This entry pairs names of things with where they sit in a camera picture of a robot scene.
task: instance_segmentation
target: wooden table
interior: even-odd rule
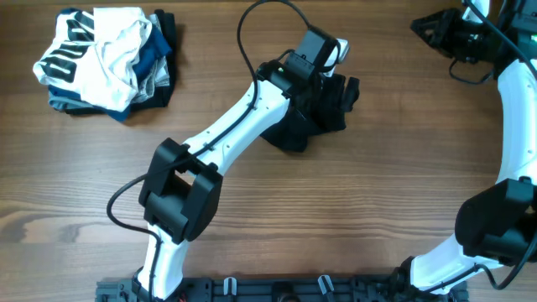
[[[389,273],[450,236],[461,203],[498,175],[501,102],[492,81],[451,80],[450,61],[409,24],[459,3],[299,2],[313,24],[350,41],[337,72],[362,81],[360,100],[347,130],[312,138],[303,154],[257,139],[227,173],[185,275]],[[248,88],[235,36],[248,3],[141,6],[175,13],[184,27],[180,80],[168,108],[124,124],[47,104],[31,70],[65,5],[0,6],[0,301],[93,301],[95,282],[131,276],[148,238],[114,226],[107,199],[146,171],[165,138],[197,134]],[[243,41],[257,66],[296,47],[303,33],[295,13],[269,4],[248,17]],[[487,68],[457,72],[477,77]],[[115,212],[144,226],[138,191]],[[479,276],[472,301],[534,300],[535,278],[537,266],[529,265],[497,292]]]

